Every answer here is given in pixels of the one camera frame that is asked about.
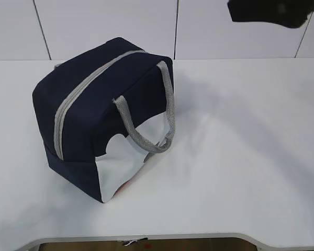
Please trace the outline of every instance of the bag handle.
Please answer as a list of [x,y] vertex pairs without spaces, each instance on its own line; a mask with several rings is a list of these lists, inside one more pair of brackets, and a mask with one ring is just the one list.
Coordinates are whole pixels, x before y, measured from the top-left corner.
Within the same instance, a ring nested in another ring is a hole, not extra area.
[[128,103],[124,96],[118,97],[116,100],[113,100],[114,104],[119,111],[122,121],[127,129],[128,134],[132,137],[134,142],[146,150],[149,153],[163,153],[170,148],[175,133],[176,120],[175,120],[175,109],[174,109],[174,94],[170,78],[169,69],[167,64],[164,61],[161,61],[157,64],[157,67],[161,70],[163,83],[165,87],[165,96],[166,96],[166,118],[170,126],[169,132],[165,136],[165,143],[161,146],[153,144],[151,141],[143,137],[134,127],[134,124],[131,119]]

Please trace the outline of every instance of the white table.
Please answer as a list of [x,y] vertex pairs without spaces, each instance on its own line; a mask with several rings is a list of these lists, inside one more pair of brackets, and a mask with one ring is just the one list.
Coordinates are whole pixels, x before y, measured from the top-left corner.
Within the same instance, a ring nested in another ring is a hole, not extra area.
[[144,236],[314,249],[314,59],[175,61],[173,147],[107,204],[47,166],[31,92],[58,63],[0,62],[0,251]]

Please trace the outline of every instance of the navy blue lunch bag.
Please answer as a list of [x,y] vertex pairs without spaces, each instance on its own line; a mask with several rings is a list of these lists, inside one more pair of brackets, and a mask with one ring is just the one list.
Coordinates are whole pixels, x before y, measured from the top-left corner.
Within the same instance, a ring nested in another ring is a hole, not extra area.
[[172,60],[122,38],[60,64],[32,98],[50,168],[100,202],[175,133]]

